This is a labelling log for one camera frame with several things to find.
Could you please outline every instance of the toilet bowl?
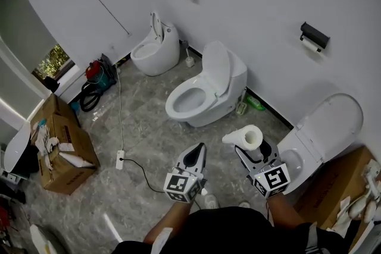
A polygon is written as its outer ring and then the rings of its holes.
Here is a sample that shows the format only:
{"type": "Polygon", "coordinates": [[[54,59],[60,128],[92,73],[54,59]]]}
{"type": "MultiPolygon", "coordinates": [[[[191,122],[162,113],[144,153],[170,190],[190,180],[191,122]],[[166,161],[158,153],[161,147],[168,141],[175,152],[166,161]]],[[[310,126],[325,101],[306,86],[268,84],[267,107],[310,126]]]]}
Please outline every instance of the toilet bowl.
{"type": "Polygon", "coordinates": [[[179,62],[180,45],[176,28],[160,22],[156,12],[151,13],[151,31],[131,51],[135,66],[148,76],[157,76],[179,62]]]}
{"type": "Polygon", "coordinates": [[[235,109],[246,81],[246,65],[221,42],[211,42],[202,53],[202,72],[171,92],[165,110],[194,127],[210,124],[235,109]]]}
{"type": "Polygon", "coordinates": [[[284,194],[346,149],[357,138],[363,121],[358,102],[344,93],[329,96],[306,115],[277,145],[291,178],[284,194]]]}

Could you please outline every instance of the person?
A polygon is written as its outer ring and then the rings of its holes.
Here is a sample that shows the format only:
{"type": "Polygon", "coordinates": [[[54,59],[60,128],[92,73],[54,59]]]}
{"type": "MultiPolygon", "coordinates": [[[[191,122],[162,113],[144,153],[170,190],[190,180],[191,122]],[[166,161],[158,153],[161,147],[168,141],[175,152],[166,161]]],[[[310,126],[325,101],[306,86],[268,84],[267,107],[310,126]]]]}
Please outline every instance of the person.
{"type": "Polygon", "coordinates": [[[206,209],[190,215],[191,203],[176,202],[142,243],[122,242],[113,254],[151,253],[163,228],[173,230],[163,248],[152,253],[348,253],[349,247],[339,234],[306,223],[283,194],[267,203],[274,226],[249,208],[248,202],[219,208],[217,198],[206,195],[206,209]]]}

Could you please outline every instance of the gray tile floor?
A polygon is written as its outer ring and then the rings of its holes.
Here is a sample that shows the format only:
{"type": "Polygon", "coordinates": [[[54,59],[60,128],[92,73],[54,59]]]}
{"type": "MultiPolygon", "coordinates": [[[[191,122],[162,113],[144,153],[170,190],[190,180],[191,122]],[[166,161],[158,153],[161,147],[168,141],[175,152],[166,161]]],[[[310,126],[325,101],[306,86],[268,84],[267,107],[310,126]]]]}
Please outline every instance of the gray tile floor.
{"type": "MultiPolygon", "coordinates": [[[[206,188],[214,193],[221,206],[234,206],[243,200],[260,212],[266,212],[265,200],[246,179],[246,171],[232,148],[222,144],[226,134],[248,124],[255,124],[263,133],[279,142],[288,129],[268,111],[249,107],[237,116],[234,112],[205,127],[193,128],[169,119],[165,102],[171,91],[200,73],[201,60],[187,68],[180,62],[170,71],[156,77],[141,73],[132,61],[121,66],[121,120],[123,149],[126,158],[144,166],[153,187],[160,189],[178,154],[192,144],[207,146],[206,188]]],[[[119,123],[119,90],[113,86],[91,112],[81,112],[79,121],[89,132],[101,168],[71,196],[48,192],[35,175],[24,183],[27,196],[24,211],[30,222],[55,233],[72,253],[111,253],[117,242],[107,227],[104,214],[113,222],[123,240],[141,241],[149,229],[167,212],[171,202],[164,194],[152,192],[141,169],[125,162],[124,169],[115,168],[116,154],[121,149],[119,123]]],[[[203,198],[197,201],[203,207],[203,198]]],[[[13,205],[17,221],[12,231],[15,244],[36,253],[29,224],[20,205],[13,205]]]]}

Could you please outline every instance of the electrical outlet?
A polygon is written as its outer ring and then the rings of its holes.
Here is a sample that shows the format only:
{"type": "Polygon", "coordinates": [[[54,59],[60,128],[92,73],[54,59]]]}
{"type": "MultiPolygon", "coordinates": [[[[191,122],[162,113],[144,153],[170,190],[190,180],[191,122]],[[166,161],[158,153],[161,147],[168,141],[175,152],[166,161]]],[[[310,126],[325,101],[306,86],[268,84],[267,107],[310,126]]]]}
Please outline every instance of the electrical outlet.
{"type": "Polygon", "coordinates": [[[117,165],[116,165],[117,170],[123,169],[124,160],[121,160],[121,159],[124,159],[124,150],[118,150],[117,165]]]}

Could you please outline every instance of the cardboard box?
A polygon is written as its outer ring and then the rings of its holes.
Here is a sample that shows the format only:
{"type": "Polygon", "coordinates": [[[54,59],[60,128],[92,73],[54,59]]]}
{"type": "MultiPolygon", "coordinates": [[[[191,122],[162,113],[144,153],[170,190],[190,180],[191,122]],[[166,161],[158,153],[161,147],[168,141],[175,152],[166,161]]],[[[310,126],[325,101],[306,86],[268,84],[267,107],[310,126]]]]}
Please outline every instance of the cardboard box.
{"type": "MultiPolygon", "coordinates": [[[[326,164],[313,183],[295,204],[295,209],[306,222],[317,221],[322,229],[331,228],[340,211],[340,202],[347,196],[354,200],[364,194],[366,182],[364,167],[374,159],[366,147],[361,147],[326,164]]],[[[351,248],[366,228],[361,223],[351,248]]]]}
{"type": "Polygon", "coordinates": [[[95,165],[94,168],[77,168],[62,158],[59,155],[58,147],[55,147],[49,154],[53,167],[51,171],[45,165],[45,160],[39,153],[40,176],[43,188],[52,192],[70,195],[96,171],[99,167],[98,158],[89,135],[79,128],[76,123],[54,114],[47,119],[46,125],[50,129],[51,137],[57,137],[60,143],[72,144],[72,151],[65,151],[65,153],[80,156],[95,165]]]}
{"type": "Polygon", "coordinates": [[[39,122],[44,118],[48,119],[52,114],[58,114],[62,117],[66,117],[78,126],[78,121],[72,108],[54,93],[52,93],[50,97],[47,98],[45,103],[43,103],[41,108],[31,120],[30,125],[34,126],[36,122],[39,122]]]}

